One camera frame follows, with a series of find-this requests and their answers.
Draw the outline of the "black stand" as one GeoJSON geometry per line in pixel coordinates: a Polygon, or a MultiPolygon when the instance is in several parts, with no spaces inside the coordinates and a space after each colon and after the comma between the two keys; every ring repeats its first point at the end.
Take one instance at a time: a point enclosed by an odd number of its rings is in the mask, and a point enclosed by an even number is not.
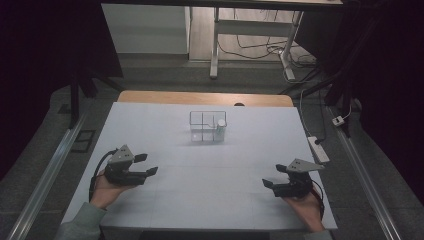
{"type": "Polygon", "coordinates": [[[112,89],[118,92],[122,92],[125,90],[123,86],[119,85],[117,82],[105,76],[95,75],[93,78],[78,78],[76,76],[72,76],[70,84],[70,129],[76,127],[77,122],[80,118],[79,90],[82,90],[86,97],[94,98],[97,94],[97,88],[94,84],[95,79],[100,80],[102,83],[106,84],[107,86],[111,87],[112,89]]]}

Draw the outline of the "white panel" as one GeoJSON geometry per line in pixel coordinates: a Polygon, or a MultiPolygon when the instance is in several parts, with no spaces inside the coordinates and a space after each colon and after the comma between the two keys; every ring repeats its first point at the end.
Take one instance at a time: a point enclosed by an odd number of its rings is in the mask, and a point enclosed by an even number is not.
{"type": "Polygon", "coordinates": [[[189,53],[189,7],[103,4],[102,9],[118,53],[189,53]]]}

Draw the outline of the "clear plastic organizer box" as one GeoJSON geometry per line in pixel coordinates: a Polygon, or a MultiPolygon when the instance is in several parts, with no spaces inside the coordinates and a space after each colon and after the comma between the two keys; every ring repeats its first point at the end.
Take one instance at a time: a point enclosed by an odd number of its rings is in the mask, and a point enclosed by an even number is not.
{"type": "Polygon", "coordinates": [[[215,140],[215,129],[219,119],[226,121],[227,128],[225,111],[191,111],[189,118],[191,140],[194,142],[222,142],[215,140]]]}

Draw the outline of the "person's left hand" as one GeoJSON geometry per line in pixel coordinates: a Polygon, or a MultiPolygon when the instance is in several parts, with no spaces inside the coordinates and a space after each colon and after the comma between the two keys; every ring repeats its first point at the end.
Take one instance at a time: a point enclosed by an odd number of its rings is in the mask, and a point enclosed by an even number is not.
{"type": "Polygon", "coordinates": [[[107,209],[125,191],[132,186],[120,186],[109,183],[103,173],[95,178],[94,192],[89,203],[99,209],[107,209]]]}

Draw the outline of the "white power strip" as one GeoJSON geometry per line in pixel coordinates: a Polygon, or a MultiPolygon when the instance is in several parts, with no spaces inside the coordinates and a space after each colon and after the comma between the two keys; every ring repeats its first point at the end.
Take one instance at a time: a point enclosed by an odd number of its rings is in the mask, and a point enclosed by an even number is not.
{"type": "Polygon", "coordinates": [[[318,161],[320,163],[328,163],[330,159],[324,148],[321,146],[321,141],[315,136],[310,136],[307,140],[318,161]]]}

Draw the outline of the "white-legged desk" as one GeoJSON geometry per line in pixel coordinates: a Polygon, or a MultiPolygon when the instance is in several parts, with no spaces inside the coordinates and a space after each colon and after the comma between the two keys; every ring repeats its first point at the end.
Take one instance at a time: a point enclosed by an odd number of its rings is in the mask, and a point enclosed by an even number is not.
{"type": "MultiPolygon", "coordinates": [[[[288,60],[290,49],[292,48],[295,36],[298,31],[299,24],[301,22],[303,13],[305,9],[310,7],[312,9],[317,9],[319,11],[324,11],[332,7],[340,7],[342,5],[341,0],[248,0],[257,5],[261,3],[275,3],[277,9],[281,10],[284,4],[292,5],[295,7],[293,11],[294,19],[292,22],[268,22],[268,21],[253,21],[253,20],[239,20],[235,17],[231,19],[223,19],[220,17],[221,8],[217,5],[206,9],[208,14],[213,17],[211,20],[212,23],[212,35],[208,38],[211,42],[211,66],[210,66],[210,77],[215,79],[218,76],[218,62],[219,62],[219,37],[221,35],[231,35],[231,36],[254,36],[254,37],[281,37],[287,40],[285,47],[278,52],[278,56],[284,67],[284,74],[288,80],[293,80],[295,78],[291,63],[288,60]]],[[[103,4],[130,4],[130,5],[143,5],[135,4],[129,1],[119,3],[117,0],[104,0],[101,3],[101,10],[103,4]]],[[[153,3],[149,6],[174,6],[161,5],[159,0],[153,0],[153,3]]],[[[195,7],[193,4],[189,6],[179,5],[179,7],[189,7],[190,8],[190,36],[189,36],[189,53],[181,54],[188,56],[190,54],[190,44],[192,42],[191,32],[193,25],[193,14],[192,10],[195,7]]]]}

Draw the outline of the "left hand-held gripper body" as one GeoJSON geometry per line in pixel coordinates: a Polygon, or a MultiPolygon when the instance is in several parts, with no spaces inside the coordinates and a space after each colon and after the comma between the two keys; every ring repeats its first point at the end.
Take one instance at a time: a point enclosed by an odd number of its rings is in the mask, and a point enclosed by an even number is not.
{"type": "Polygon", "coordinates": [[[147,178],[146,172],[130,172],[134,163],[134,155],[127,145],[118,149],[108,161],[104,175],[109,183],[121,186],[143,185],[147,178]]]}

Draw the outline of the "green and white glue stick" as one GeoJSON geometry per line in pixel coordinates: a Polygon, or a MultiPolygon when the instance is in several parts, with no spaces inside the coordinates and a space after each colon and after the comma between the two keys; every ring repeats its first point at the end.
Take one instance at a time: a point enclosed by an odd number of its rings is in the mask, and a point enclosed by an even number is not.
{"type": "Polygon", "coordinates": [[[216,129],[215,129],[215,140],[223,141],[225,138],[225,130],[226,130],[226,121],[224,119],[219,119],[217,121],[216,129]]]}

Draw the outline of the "metal rail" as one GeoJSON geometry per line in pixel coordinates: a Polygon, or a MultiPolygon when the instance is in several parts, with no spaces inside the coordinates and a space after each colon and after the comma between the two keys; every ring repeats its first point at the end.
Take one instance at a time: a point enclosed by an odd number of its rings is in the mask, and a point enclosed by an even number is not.
{"type": "Polygon", "coordinates": [[[353,170],[362,186],[362,189],[373,209],[380,227],[387,240],[402,240],[401,234],[389,213],[386,204],[374,185],[364,163],[352,140],[344,133],[340,126],[334,127],[340,142],[349,158],[353,170]]]}
{"type": "Polygon", "coordinates": [[[88,112],[84,111],[73,127],[65,132],[62,140],[50,159],[49,164],[17,218],[12,230],[6,237],[6,240],[26,239],[29,230],[34,224],[34,221],[40,212],[68,153],[70,152],[71,146],[76,140],[76,137],[87,118],[87,114],[88,112]]]}

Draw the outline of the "person's right hand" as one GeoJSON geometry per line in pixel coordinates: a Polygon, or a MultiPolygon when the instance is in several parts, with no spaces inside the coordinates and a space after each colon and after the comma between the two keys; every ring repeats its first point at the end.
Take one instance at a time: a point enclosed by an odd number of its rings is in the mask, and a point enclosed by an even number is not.
{"type": "Polygon", "coordinates": [[[284,201],[294,210],[310,232],[325,230],[321,219],[320,201],[315,192],[310,192],[303,198],[284,198],[284,201]]]}

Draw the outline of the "dark curtain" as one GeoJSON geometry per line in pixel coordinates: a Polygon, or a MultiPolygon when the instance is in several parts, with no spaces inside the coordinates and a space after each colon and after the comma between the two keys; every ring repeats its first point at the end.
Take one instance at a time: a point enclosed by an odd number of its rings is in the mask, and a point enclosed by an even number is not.
{"type": "Polygon", "coordinates": [[[362,128],[424,204],[424,0],[344,0],[344,13],[306,12],[296,42],[327,74],[379,19],[349,77],[362,128]]]}
{"type": "Polygon", "coordinates": [[[123,75],[102,0],[0,0],[0,180],[49,110],[52,93],[123,75]]]}

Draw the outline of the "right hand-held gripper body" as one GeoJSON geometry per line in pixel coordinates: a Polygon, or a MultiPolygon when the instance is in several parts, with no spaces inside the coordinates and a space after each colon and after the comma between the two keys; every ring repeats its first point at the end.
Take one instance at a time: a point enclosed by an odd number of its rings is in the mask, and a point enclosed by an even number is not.
{"type": "Polygon", "coordinates": [[[323,165],[301,159],[294,159],[287,166],[287,173],[285,173],[288,175],[289,182],[285,184],[275,184],[275,188],[271,190],[276,197],[303,198],[313,189],[310,172],[322,169],[324,169],[323,165]]]}

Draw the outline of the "black floor frame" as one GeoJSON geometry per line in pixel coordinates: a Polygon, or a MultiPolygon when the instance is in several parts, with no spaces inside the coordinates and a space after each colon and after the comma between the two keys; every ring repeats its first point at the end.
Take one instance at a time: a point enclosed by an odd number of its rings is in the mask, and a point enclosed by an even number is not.
{"type": "Polygon", "coordinates": [[[73,153],[87,153],[93,142],[95,130],[81,130],[71,148],[73,153]]]}

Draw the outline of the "white table sheet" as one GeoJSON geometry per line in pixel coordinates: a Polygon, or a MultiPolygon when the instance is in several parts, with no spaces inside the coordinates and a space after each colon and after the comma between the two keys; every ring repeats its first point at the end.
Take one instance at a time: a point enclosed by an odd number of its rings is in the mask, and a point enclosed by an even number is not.
{"type": "Polygon", "coordinates": [[[113,104],[86,170],[64,215],[74,218],[88,199],[99,160],[127,145],[145,153],[134,171],[156,168],[144,185],[123,193],[102,221],[104,227],[156,230],[296,230],[303,224],[290,206],[264,187],[284,183],[279,164],[313,155],[294,107],[225,106],[221,142],[194,142],[193,105],[113,104]]]}

